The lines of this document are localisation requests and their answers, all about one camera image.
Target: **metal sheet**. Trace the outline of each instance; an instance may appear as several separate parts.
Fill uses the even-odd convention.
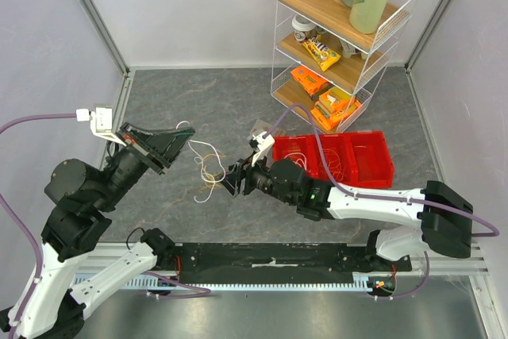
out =
[[[418,279],[399,280],[400,290]],[[374,302],[365,294],[223,291],[204,299],[149,299],[119,291],[78,339],[486,338],[468,278],[431,279],[416,298]]]

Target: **robotic arm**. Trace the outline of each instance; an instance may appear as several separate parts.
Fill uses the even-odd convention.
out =
[[[159,229],[150,229],[121,259],[69,288],[76,270],[111,224],[101,212],[114,211],[149,168],[160,175],[166,173],[194,135],[190,127],[148,131],[129,123],[115,135],[107,131],[103,117],[108,119],[99,109],[91,115],[93,133],[123,147],[101,171],[77,159],[65,160],[53,171],[44,189],[56,206],[42,231],[42,273],[34,279],[34,270],[16,305],[0,312],[4,332],[13,326],[26,339],[74,337],[84,320],[118,288],[144,271],[167,267],[173,261],[173,241]],[[28,302],[23,302],[33,282],[35,289]],[[20,308],[23,319],[17,322]]]
[[[309,177],[305,169],[288,159],[278,160],[269,168],[264,155],[274,140],[263,135],[251,141],[254,153],[230,166],[222,181],[233,196],[249,195],[257,189],[296,206],[298,214],[314,221],[365,218],[399,224],[395,229],[371,232],[366,256],[377,260],[393,262],[429,248],[443,256],[471,255],[472,220],[410,201],[424,198],[472,214],[472,205],[442,182],[429,181],[425,189],[407,191],[344,186],[346,193],[330,181]],[[406,202],[389,200],[394,197]]]

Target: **yellow snack bag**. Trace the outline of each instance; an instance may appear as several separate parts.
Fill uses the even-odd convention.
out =
[[[302,44],[305,49],[309,51],[313,59],[316,60],[322,71],[326,71],[341,57],[341,55],[333,49],[330,49],[323,43],[320,43],[315,37],[303,41]]]

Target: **white bracket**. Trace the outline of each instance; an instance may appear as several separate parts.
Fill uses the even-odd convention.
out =
[[[254,164],[259,159],[263,159],[268,154],[268,151],[270,151],[270,148],[275,143],[275,139],[273,139],[272,135],[263,137],[264,134],[266,134],[266,133],[262,132],[261,134],[258,134],[257,136],[255,136],[253,138],[253,140],[257,142],[256,153],[252,157],[252,166],[253,167],[254,167]]]
[[[95,111],[88,109],[77,109],[78,121],[90,121],[92,133],[99,138],[112,141],[122,146],[125,144],[115,133],[113,133],[113,109],[108,106],[98,106]]]

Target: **white jar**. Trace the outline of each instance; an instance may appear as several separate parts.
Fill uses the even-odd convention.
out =
[[[291,24],[294,29],[294,38],[298,43],[316,36],[316,25],[303,16],[295,15]]]

